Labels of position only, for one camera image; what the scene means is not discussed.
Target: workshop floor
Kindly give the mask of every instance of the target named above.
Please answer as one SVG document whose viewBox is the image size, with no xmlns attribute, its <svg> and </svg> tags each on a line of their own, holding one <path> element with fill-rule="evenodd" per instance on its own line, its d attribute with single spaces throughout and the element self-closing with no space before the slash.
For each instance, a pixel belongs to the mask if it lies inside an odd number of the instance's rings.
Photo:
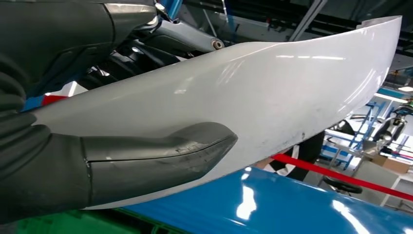
<svg viewBox="0 0 413 234">
<path fill-rule="evenodd" d="M 319 165 L 321 167 L 327 167 L 329 164 L 329 161 L 327 160 L 323 160 L 323 159 L 319 159 L 316 162 L 316 165 Z M 334 171 L 337 171 L 339 173 L 345 174 L 347 176 L 350 176 L 351 173 L 353 172 L 354 168 L 357 166 L 357 162 L 352 163 L 347 170 L 343 169 L 343 165 L 340 165 L 338 167 L 333 167 Z M 307 174 L 307 176 L 304 179 L 304 182 L 311 184 L 311 185 L 315 185 L 317 186 L 317 184 L 319 183 L 319 181 L 321 180 L 321 175 L 315 172 L 309 172 Z M 320 185 L 320 188 L 325 189 L 325 190 L 332 190 L 330 186 L 328 186 L 326 183 L 322 183 Z M 408 194 L 413 194 L 413 183 L 407 182 L 407 181 L 401 181 L 398 185 L 398 190 L 408 193 Z M 401 199 L 397 198 L 397 197 L 390 197 L 389 200 L 387 201 L 387 205 L 391 205 L 391 206 L 398 206 L 400 204 Z M 410 205 L 413 206 L 413 202 L 406 202 Z"/>
</svg>

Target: cardboard box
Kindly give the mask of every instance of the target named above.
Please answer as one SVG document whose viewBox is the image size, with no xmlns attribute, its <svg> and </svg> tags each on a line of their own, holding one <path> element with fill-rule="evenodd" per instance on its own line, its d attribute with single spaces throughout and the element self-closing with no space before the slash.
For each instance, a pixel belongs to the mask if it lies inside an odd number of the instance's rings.
<svg viewBox="0 0 413 234">
<path fill-rule="evenodd" d="M 390 169 L 392 171 L 395 171 L 397 173 L 405 174 L 409 171 L 410 166 L 412 165 L 411 163 L 392 158 L 392 157 L 386 157 L 386 156 L 381 156 L 381 155 L 376 155 L 373 160 L 373 163 L 380 165 L 384 168 Z"/>
</svg>

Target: ceiling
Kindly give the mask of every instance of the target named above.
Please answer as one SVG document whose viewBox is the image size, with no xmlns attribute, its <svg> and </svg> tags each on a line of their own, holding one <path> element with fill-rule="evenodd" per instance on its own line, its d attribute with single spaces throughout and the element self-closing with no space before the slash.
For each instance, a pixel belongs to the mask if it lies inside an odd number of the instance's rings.
<svg viewBox="0 0 413 234">
<path fill-rule="evenodd" d="M 413 75 L 404 72 L 413 67 L 411 0 L 225 0 L 225 9 L 223 0 L 183 3 L 179 18 L 209 34 L 215 32 L 228 45 L 313 39 L 354 30 L 363 20 L 402 15 L 402 30 L 391 66 L 398 72 L 388 75 L 385 86 L 397 89 L 409 83 Z M 302 34 L 297 36 L 301 26 Z"/>
</svg>

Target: blue metal rack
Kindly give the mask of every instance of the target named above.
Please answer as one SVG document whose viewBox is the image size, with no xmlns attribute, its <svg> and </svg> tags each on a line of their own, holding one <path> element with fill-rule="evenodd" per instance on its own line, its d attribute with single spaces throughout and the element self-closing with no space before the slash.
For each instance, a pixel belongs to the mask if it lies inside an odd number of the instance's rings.
<svg viewBox="0 0 413 234">
<path fill-rule="evenodd" d="M 378 117 L 378 115 L 381 113 L 381 111 L 383 110 L 385 104 L 386 104 L 386 102 L 382 102 L 381 104 L 378 104 L 377 102 L 369 102 L 369 103 L 366 104 L 366 106 L 369 107 L 369 111 L 367 112 L 366 118 L 363 119 L 363 121 L 362 121 L 359 129 L 357 130 L 356 134 L 354 135 L 354 137 L 353 137 L 351 140 L 346 139 L 346 138 L 343 138 L 343 137 L 340 137 L 340 136 L 332 135 L 332 134 L 329 134 L 329 133 L 326 133 L 326 134 L 327 134 L 327 135 L 330 135 L 330 136 L 332 136 L 332 137 L 335 137 L 335 138 L 339 138 L 339 139 L 343 139 L 343 140 L 349 141 L 349 147 L 351 147 L 351 148 L 353 148 L 353 149 L 355 149 L 355 150 L 359 150 L 359 149 L 361 148 L 361 146 L 362 146 L 362 145 L 361 145 L 362 141 L 361 141 L 361 140 L 357 140 L 358 135 L 362 134 L 361 139 L 369 139 L 369 137 L 370 137 L 370 135 L 371 135 L 371 133 L 372 133 L 372 131 L 373 131 L 373 124 L 374 124 L 374 122 L 377 120 L 377 117 Z M 362 128 L 363 128 L 363 126 L 364 126 L 365 124 L 368 124 L 367 130 L 366 130 L 366 132 L 362 133 L 361 130 L 362 130 Z M 329 146 L 326 146 L 326 145 L 323 146 L 323 150 L 332 152 L 332 153 L 334 153 L 334 154 L 337 152 L 337 149 L 332 148 L 332 147 L 329 147 Z M 346 152 L 341 152 L 340 155 L 342 155 L 342 156 L 348 156 L 348 155 L 350 155 L 350 154 L 349 154 L 349 153 L 346 153 Z M 327 155 L 325 155 L 325 154 L 321 154 L 321 156 L 330 158 L 330 156 L 327 156 Z M 351 160 L 353 159 L 353 157 L 354 157 L 353 155 L 350 155 L 349 160 L 340 160 L 340 159 L 337 159 L 337 161 L 338 161 L 339 164 L 345 163 L 344 169 L 346 170 L 346 169 L 348 168 L 348 166 L 350 165 L 350 162 L 351 162 Z"/>
</svg>

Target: metal beam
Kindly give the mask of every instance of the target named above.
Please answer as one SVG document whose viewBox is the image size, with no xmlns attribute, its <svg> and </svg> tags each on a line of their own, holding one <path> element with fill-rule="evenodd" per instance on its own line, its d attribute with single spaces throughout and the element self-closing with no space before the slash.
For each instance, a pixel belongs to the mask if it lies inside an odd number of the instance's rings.
<svg viewBox="0 0 413 234">
<path fill-rule="evenodd" d="M 326 2 L 327 0 L 315 0 L 313 4 L 311 4 L 310 9 L 308 9 L 288 41 L 297 41 L 301 37 Z"/>
</svg>

